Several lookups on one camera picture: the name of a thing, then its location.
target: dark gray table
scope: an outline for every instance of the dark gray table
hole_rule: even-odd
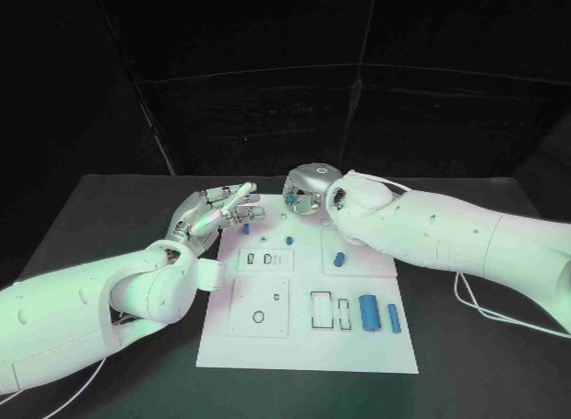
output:
[[[285,177],[88,175],[25,268],[31,277],[140,250],[163,237],[185,197],[253,181],[279,194]],[[513,179],[400,179],[494,210],[539,216]],[[207,257],[217,257],[214,246]],[[399,261],[417,375],[195,367],[208,293],[184,320],[109,358],[90,388],[57,417],[96,418],[569,418],[571,340],[485,319],[453,295],[451,272]],[[517,292],[471,278],[478,300],[557,328]],[[42,417],[94,371],[23,392],[0,417]]]

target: blue block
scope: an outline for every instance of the blue block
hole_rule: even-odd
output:
[[[402,333],[400,316],[397,315],[397,306],[390,304],[390,324],[393,326],[393,332]]]
[[[360,297],[361,322],[367,332],[377,332],[383,325],[380,323],[378,301],[376,295]]]
[[[334,264],[341,268],[345,264],[345,254],[339,251],[337,258],[334,259]]]

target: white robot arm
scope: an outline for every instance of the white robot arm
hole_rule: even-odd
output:
[[[571,334],[571,224],[504,214],[419,190],[399,196],[381,181],[389,182],[355,171],[342,176],[313,163],[290,172],[283,196],[303,215],[325,205],[351,243],[523,292]]]
[[[221,288],[223,264],[198,259],[218,228],[264,218],[253,183],[195,192],[166,239],[0,291],[0,395],[47,384],[119,352],[188,313],[198,288]],[[136,318],[113,322],[111,308]]]

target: white board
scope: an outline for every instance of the white board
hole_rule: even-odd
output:
[[[393,258],[350,244],[324,210],[301,216],[273,195],[263,195],[257,205],[267,217],[251,223],[251,234],[244,234],[243,226],[223,232],[225,280],[211,294],[198,367],[417,374]],[[334,264],[339,251],[341,268]],[[316,294],[313,305],[313,292],[328,292],[329,299]],[[378,300],[377,332],[361,326],[364,294]],[[339,299],[348,300],[350,330],[341,327]],[[389,304],[399,308],[402,333],[391,330]],[[322,316],[316,325],[329,326],[326,316],[334,316],[332,328],[313,328],[313,310]]]

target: cable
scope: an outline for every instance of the cable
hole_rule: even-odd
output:
[[[468,289],[468,294],[471,295],[471,299],[472,299],[472,302],[475,304],[469,303],[464,298],[461,298],[461,296],[458,294],[458,280],[459,280],[459,277],[462,277],[462,280],[465,281],[465,285],[466,285],[466,289]],[[466,306],[471,306],[471,307],[477,308],[478,309],[478,312],[488,319],[492,319],[492,320],[497,320],[497,321],[504,321],[505,323],[511,323],[513,325],[520,325],[520,326],[529,327],[531,329],[536,329],[540,332],[554,334],[560,338],[569,338],[569,339],[571,339],[571,335],[570,334],[557,332],[554,330],[546,329],[544,327],[540,327],[540,326],[536,326],[536,325],[533,325],[530,323],[526,323],[524,321],[517,320],[517,319],[513,319],[511,317],[505,316],[504,314],[501,314],[498,312],[494,312],[492,310],[488,310],[487,308],[484,308],[478,304],[478,299],[475,298],[475,293],[472,292],[471,284],[468,283],[465,274],[462,272],[456,272],[456,282],[453,284],[453,292],[456,294],[456,297],[458,297],[459,302],[464,303],[464,304],[466,304]]]
[[[94,374],[91,375],[91,378],[88,379],[88,382],[83,385],[83,388],[78,390],[78,392],[75,393],[75,395],[73,396],[73,398],[64,403],[64,405],[60,407],[60,409],[51,413],[49,415],[47,415],[44,417],[44,419],[49,419],[51,416],[55,416],[57,413],[61,412],[61,410],[64,409],[64,407],[74,401],[74,399],[78,397],[78,395],[84,392],[84,390],[87,389],[88,385],[91,384],[91,381],[94,380],[94,377],[97,376],[101,367],[104,366],[107,358],[104,358],[101,360],[100,366],[97,367],[97,369],[94,370]]]
[[[402,188],[406,192],[410,192],[413,189],[412,188],[409,188],[406,185],[402,185],[400,183],[397,183],[397,182],[394,182],[394,181],[390,181],[389,179],[384,179],[383,177],[377,177],[377,176],[374,176],[374,175],[365,175],[364,173],[360,173],[360,172],[357,172],[355,170],[351,170],[350,171],[350,173],[348,173],[348,175],[350,174],[354,174],[354,175],[357,175],[357,176],[361,176],[361,177],[365,177],[367,179],[371,179],[373,181],[377,181],[377,182],[386,182],[386,183],[389,183],[389,184],[391,184],[391,185],[396,185],[399,188]]]
[[[18,395],[21,395],[25,391],[21,390],[16,393],[13,393],[2,402],[0,402],[0,406],[3,406]]]

